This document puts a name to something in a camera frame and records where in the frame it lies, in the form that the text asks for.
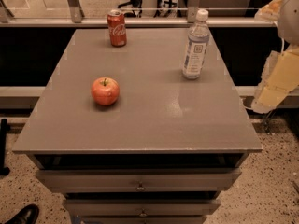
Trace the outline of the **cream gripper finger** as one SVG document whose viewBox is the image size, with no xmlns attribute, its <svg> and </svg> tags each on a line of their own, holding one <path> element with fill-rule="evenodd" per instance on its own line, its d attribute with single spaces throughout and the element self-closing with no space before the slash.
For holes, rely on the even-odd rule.
<svg viewBox="0 0 299 224">
<path fill-rule="evenodd" d="M 264 64 L 261 79 L 251 108 L 265 114 L 276 109 L 299 86 L 299 47 L 289 46 L 281 53 L 272 51 Z"/>
<path fill-rule="evenodd" d="M 270 1 L 256 12 L 254 19 L 257 21 L 277 22 L 282 2 L 283 0 Z"/>
</svg>

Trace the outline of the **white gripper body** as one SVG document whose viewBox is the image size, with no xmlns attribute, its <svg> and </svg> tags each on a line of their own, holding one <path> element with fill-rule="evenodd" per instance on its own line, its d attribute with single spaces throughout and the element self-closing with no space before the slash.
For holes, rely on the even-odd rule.
<svg viewBox="0 0 299 224">
<path fill-rule="evenodd" d="M 299 0 L 283 0 L 278 13 L 278 36 L 299 44 Z"/>
</svg>

